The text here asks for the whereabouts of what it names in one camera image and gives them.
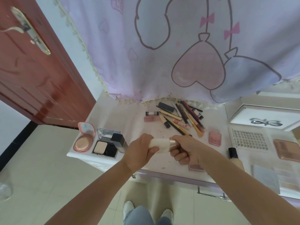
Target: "sneaker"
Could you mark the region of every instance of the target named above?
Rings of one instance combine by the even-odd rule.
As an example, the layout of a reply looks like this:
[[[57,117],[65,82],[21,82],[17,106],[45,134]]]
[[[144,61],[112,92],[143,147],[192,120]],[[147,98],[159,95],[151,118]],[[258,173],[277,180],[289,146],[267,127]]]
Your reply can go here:
[[[161,217],[167,217],[167,218],[169,218],[169,220],[171,221],[171,224],[173,224],[174,216],[173,216],[173,212],[170,209],[166,209],[163,212],[163,214],[161,215]]]
[[[126,201],[123,207],[123,219],[125,219],[127,213],[134,209],[134,205],[131,201]]]

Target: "compact mirror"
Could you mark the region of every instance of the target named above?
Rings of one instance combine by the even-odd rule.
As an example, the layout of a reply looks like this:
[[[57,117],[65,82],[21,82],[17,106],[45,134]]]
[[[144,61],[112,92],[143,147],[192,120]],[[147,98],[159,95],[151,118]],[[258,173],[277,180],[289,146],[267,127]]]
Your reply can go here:
[[[94,129],[93,125],[90,124],[90,123],[79,122],[78,123],[78,128],[79,128],[79,131],[82,134],[88,134],[88,135],[91,135],[91,136],[95,136],[95,129]]]

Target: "hand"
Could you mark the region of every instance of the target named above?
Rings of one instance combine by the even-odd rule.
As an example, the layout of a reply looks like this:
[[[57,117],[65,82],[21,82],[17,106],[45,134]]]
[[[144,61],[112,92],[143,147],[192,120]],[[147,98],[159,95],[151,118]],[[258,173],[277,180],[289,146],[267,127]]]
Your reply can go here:
[[[185,135],[172,136],[170,139],[177,140],[180,147],[185,150],[185,152],[180,152],[179,149],[175,149],[170,152],[171,156],[174,157],[176,161],[181,165],[195,165],[199,164],[199,149],[200,147],[207,147],[204,143],[196,140],[195,138]]]
[[[151,139],[153,139],[152,135],[143,133],[128,146],[121,161],[128,166],[132,173],[145,166],[150,158],[159,151],[158,147],[149,149]]]

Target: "pink bow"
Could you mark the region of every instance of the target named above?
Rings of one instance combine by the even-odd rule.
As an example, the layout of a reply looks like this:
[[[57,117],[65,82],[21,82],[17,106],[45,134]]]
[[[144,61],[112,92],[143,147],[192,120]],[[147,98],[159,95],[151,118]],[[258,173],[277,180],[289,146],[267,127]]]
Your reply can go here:
[[[215,22],[215,13],[213,12],[208,18],[201,17],[200,28],[205,25],[207,22],[214,23]]]
[[[231,31],[224,30],[224,40],[226,40],[231,34],[240,33],[240,22],[237,22]]]

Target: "red wooden door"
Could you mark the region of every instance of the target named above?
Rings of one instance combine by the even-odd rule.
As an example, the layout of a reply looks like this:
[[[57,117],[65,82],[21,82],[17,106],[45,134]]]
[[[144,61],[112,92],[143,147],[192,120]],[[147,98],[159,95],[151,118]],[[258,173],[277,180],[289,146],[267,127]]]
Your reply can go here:
[[[11,7],[24,13],[51,55],[27,33],[0,32],[0,93],[45,124],[77,127],[95,99],[35,0],[0,0],[0,30],[21,26]]]

